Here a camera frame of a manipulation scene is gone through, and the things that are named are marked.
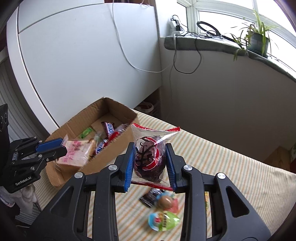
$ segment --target potted plant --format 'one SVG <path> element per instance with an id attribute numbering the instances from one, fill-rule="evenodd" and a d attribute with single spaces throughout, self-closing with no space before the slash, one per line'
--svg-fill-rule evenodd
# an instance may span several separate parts
<path id="1" fill-rule="evenodd" d="M 236 38 L 234 35 L 232 35 L 232 38 L 234 42 L 238 44 L 238 42 L 242 43 L 242 41 L 245 41 L 246 49 L 250 50 L 256 54 L 259 54 L 265 58 L 267 58 L 267 49 L 268 45 L 270 44 L 270 38 L 269 38 L 269 31 L 273 28 L 277 28 L 277 26 L 266 26 L 263 21 L 261 21 L 259 14 L 254 10 L 254 14 L 256 16 L 256 24 L 251 23 L 247 27 L 241 28 L 240 30 L 247 29 L 248 34 L 245 36 L 244 39 Z"/>

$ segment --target brown egg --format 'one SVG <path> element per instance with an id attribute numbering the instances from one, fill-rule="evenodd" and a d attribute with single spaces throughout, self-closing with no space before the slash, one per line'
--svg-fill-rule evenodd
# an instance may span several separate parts
<path id="1" fill-rule="evenodd" d="M 167 195 L 163 195 L 157 202 L 158 207 L 162 209 L 171 208 L 173 205 L 173 199 Z"/>

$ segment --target black ring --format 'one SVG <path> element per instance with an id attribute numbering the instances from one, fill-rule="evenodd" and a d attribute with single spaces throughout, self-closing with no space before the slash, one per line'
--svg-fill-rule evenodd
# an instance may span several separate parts
<path id="1" fill-rule="evenodd" d="M 219 37 L 221 35 L 220 32 L 218 31 L 218 29 L 216 29 L 213 25 L 210 25 L 209 23 L 206 23 L 206 22 L 203 22 L 203 21 L 198 21 L 196 24 L 201 30 L 205 31 L 206 33 L 208 33 L 208 34 L 210 34 L 212 36 L 218 36 Z M 212 28 L 216 32 L 216 34 L 213 34 L 213 33 L 209 32 L 209 31 L 206 31 L 202 26 L 200 26 L 201 24 L 209 26 L 210 28 Z"/>

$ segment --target white cabinet door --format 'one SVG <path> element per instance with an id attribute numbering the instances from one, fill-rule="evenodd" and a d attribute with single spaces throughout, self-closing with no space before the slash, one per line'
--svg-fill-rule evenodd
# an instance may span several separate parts
<path id="1" fill-rule="evenodd" d="M 103 96 L 134 108 L 161 85 L 160 73 L 136 70 L 125 60 L 111 7 L 70 9 L 19 34 L 31 82 L 59 126 Z M 140 69 L 160 71 L 154 7 L 116 3 L 114 15 L 129 61 Z"/>

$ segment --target window frame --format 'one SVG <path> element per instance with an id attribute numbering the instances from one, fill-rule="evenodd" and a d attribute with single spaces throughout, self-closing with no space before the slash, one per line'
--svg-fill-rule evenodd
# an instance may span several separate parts
<path id="1" fill-rule="evenodd" d="M 256 0 L 252 1 L 253 9 L 258 12 Z M 253 14 L 253 9 L 249 9 L 232 3 L 216 0 L 177 0 L 177 3 L 186 7 L 188 31 L 193 31 L 196 33 L 199 32 L 199 29 L 196 25 L 196 22 L 199 21 L 199 11 L 225 14 L 241 19 L 246 18 L 246 20 L 250 22 L 256 22 L 256 17 Z M 296 48 L 296 36 L 294 36 L 283 26 L 261 14 L 260 18 L 268 26 L 278 26 L 278 28 L 274 28 L 272 32 L 274 32 L 275 34 L 286 40 L 288 43 L 290 43 L 294 48 Z"/>

